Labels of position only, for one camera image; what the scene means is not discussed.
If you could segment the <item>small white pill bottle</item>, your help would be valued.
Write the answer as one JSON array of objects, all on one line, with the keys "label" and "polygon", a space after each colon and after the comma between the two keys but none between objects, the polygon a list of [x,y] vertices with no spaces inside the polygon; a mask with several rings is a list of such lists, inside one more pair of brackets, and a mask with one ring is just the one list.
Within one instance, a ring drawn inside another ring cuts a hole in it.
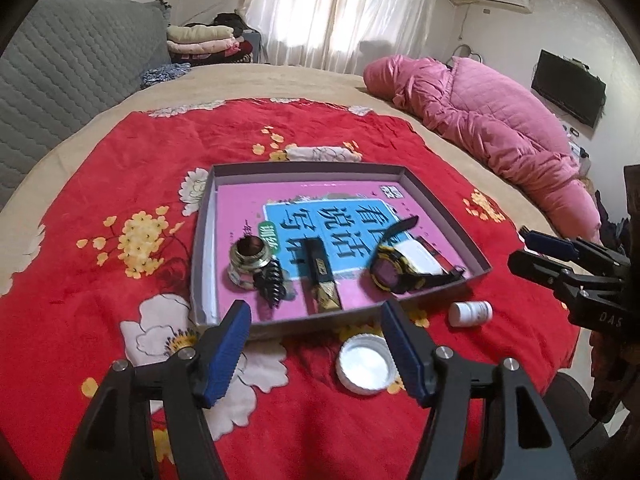
[{"label": "small white pill bottle", "polygon": [[494,309],[488,301],[454,302],[448,311],[448,322],[452,327],[482,326],[491,321]]}]

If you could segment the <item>black spiral hair clip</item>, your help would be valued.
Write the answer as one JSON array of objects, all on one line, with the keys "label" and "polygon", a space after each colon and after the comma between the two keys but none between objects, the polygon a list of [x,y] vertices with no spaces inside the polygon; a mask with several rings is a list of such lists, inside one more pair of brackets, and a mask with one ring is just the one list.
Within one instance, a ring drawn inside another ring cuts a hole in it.
[{"label": "black spiral hair clip", "polygon": [[284,275],[278,259],[271,259],[254,274],[254,287],[268,307],[277,309],[286,296]]}]

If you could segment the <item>black gold faceted lighter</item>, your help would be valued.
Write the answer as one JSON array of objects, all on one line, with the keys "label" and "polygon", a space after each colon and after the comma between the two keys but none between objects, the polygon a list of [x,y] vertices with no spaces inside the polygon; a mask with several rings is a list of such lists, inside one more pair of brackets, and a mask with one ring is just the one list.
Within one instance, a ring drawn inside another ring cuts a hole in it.
[{"label": "black gold faceted lighter", "polygon": [[309,270],[311,297],[317,311],[324,313],[341,310],[340,294],[323,240],[320,237],[305,238],[303,248]]}]

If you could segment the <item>blue patterned cloth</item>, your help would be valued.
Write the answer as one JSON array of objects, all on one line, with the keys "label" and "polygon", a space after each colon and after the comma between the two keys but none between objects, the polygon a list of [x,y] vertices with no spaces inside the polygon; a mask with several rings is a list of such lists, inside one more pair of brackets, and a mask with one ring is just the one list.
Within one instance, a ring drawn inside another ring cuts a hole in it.
[{"label": "blue patterned cloth", "polygon": [[190,63],[170,63],[150,68],[141,75],[141,89],[183,77],[191,70]]}]

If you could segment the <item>metal threaded pipe fitting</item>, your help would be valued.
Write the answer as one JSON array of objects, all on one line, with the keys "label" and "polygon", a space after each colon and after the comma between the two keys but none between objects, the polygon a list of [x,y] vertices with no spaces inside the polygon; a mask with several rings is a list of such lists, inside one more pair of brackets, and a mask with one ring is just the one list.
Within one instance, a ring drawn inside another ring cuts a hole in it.
[{"label": "metal threaded pipe fitting", "polygon": [[[271,259],[277,259],[272,254],[269,244],[256,235],[244,235],[234,242],[230,248],[229,258],[228,277],[232,283],[255,292],[257,290],[254,287],[254,274]],[[295,298],[295,289],[285,270],[282,269],[282,271],[286,289],[286,296],[282,301],[291,301]]]}]

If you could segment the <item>red floral blanket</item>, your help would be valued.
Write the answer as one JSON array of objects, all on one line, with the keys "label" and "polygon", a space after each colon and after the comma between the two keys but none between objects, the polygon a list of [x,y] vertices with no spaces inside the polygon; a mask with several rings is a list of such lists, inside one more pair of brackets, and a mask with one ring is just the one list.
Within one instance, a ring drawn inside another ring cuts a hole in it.
[{"label": "red floral blanket", "polygon": [[[194,339],[193,199],[211,166],[314,145],[409,168],[488,258],[491,272],[473,288],[494,309],[488,324],[453,330],[445,308],[425,300],[411,313],[416,325],[469,359],[515,356],[539,389],[570,365],[578,331],[565,308],[506,266],[521,245],[513,223],[405,120],[305,100],[134,113],[64,186],[44,214],[34,261],[1,299],[2,452],[32,478],[56,478],[107,367],[157,362]],[[231,478],[405,477],[426,414],[401,384],[363,398],[338,382],[334,360],[349,335],[247,347],[228,396],[207,415]]]}]

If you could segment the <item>pink Chinese workbook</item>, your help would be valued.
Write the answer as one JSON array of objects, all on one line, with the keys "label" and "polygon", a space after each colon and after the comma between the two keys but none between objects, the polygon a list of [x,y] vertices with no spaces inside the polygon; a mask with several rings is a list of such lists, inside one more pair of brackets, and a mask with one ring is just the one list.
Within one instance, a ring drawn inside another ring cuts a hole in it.
[{"label": "pink Chinese workbook", "polygon": [[[384,229],[411,216],[419,222],[408,234],[424,237],[454,266],[463,266],[465,281],[489,268],[457,220],[401,167],[337,174],[232,174],[224,167],[209,180],[192,259],[192,304],[201,324],[218,323],[237,299],[250,306],[259,337],[367,322],[387,296],[364,269]],[[295,298],[277,309],[228,277],[230,248],[245,233],[265,237],[295,289]],[[302,241],[315,236],[323,240],[340,294],[342,308],[335,314],[321,314],[311,303]]]}]

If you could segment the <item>grey shallow cardboard box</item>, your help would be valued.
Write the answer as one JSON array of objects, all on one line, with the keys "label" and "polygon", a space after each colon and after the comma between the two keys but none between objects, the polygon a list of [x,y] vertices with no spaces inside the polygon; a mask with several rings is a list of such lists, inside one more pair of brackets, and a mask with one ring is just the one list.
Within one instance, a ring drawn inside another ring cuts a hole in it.
[{"label": "grey shallow cardboard box", "polygon": [[409,169],[365,162],[243,162],[210,170],[193,244],[195,322],[250,307],[255,339],[375,321],[464,292],[480,248]]}]

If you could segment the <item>beige bed sheet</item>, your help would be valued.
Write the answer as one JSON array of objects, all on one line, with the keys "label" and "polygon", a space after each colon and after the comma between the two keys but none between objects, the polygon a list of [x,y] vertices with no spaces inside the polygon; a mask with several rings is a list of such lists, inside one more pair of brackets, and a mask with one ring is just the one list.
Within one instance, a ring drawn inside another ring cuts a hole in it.
[{"label": "beige bed sheet", "polygon": [[1,293],[35,260],[49,235],[41,225],[47,209],[68,179],[104,136],[132,112],[246,98],[302,98],[369,107],[380,115],[405,119],[424,144],[474,188],[495,201],[517,226],[552,234],[552,224],[527,197],[469,154],[424,127],[392,104],[367,94],[361,77],[305,67],[266,64],[198,67],[179,79],[141,90],[99,114],[58,144],[29,171],[1,211]]}]

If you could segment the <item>white sheer curtain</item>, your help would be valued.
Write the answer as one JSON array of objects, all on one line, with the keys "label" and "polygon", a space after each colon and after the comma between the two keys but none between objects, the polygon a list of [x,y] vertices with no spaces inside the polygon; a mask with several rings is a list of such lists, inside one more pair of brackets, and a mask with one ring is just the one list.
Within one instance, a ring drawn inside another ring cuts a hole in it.
[{"label": "white sheer curtain", "polygon": [[271,65],[360,74],[377,58],[421,55],[436,0],[245,0]]}]

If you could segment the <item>yellow black digital watch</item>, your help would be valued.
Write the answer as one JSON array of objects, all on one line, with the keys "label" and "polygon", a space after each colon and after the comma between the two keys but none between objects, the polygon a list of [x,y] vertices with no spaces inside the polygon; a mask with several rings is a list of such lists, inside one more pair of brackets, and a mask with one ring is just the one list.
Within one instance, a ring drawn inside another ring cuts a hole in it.
[{"label": "yellow black digital watch", "polygon": [[[408,231],[416,227],[418,216],[402,219],[389,226],[376,244],[369,262],[370,278],[378,289],[396,296],[413,294],[421,290],[447,286],[464,279],[465,268],[454,266],[424,237],[413,237]],[[396,252],[394,246],[403,240],[418,240],[440,263],[443,274],[413,274],[407,261]]]}]

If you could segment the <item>black flat television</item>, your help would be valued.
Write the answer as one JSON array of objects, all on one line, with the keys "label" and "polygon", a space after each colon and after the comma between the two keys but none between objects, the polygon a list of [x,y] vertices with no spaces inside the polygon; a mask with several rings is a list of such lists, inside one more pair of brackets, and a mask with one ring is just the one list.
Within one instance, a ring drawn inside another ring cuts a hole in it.
[{"label": "black flat television", "polygon": [[606,101],[604,81],[584,66],[546,50],[539,53],[532,89],[590,128],[600,120]]}]

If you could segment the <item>pink quilted duvet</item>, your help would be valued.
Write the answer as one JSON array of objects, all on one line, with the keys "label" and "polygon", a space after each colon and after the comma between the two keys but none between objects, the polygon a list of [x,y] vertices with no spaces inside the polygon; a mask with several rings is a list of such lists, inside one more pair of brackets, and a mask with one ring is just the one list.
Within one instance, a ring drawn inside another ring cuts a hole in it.
[{"label": "pink quilted duvet", "polygon": [[363,81],[372,96],[421,119],[519,188],[564,237],[600,240],[600,214],[567,135],[532,92],[472,58],[386,56]]}]

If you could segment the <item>stack of folded blankets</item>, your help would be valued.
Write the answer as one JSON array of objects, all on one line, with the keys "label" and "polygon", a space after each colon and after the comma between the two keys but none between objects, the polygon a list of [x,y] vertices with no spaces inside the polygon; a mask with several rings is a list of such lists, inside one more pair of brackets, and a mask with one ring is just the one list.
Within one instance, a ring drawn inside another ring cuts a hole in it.
[{"label": "stack of folded blankets", "polygon": [[236,13],[221,13],[210,24],[167,27],[167,49],[174,63],[191,66],[258,63],[262,35]]}]

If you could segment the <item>white plastic jar lid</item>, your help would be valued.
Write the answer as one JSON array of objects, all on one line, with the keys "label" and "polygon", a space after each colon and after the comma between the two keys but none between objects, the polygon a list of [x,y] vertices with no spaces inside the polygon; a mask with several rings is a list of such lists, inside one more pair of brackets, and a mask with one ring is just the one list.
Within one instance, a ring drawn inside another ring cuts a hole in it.
[{"label": "white plastic jar lid", "polygon": [[348,338],[338,352],[336,376],[358,396],[375,396],[397,377],[397,368],[386,340],[378,335],[358,334]]}]

